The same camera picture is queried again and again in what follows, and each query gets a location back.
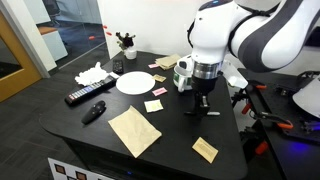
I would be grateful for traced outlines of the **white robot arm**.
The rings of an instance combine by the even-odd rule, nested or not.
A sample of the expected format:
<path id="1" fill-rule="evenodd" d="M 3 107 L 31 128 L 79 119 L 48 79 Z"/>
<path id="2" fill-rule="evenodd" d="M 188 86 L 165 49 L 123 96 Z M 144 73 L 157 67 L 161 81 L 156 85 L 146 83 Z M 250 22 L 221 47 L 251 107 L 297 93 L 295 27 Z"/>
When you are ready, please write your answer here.
<path id="1" fill-rule="evenodd" d="M 192 47 L 192 115 L 210 110 L 225 55 L 231 53 L 249 70 L 263 73 L 281 69 L 300 54 L 319 18 L 319 0 L 281 0 L 267 11 L 210 0 L 198 9 L 188 30 Z"/>

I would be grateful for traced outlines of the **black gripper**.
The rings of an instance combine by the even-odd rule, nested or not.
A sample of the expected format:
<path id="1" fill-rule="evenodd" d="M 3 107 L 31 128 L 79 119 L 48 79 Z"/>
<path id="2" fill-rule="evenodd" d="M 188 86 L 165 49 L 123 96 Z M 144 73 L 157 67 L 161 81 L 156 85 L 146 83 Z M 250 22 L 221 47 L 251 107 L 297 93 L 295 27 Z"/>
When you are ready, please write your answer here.
<path id="1" fill-rule="evenodd" d="M 206 97 L 211 91 L 214 90 L 217 79 L 201 79 L 195 76 L 192 77 L 191 86 L 195 92 L 194 94 L 194 106 L 190 111 L 184 112 L 185 115 L 195 116 L 198 114 L 200 108 L 200 96 L 199 93 L 204 95 L 201 97 L 201 115 L 206 116 L 210 110 L 210 104 Z"/>

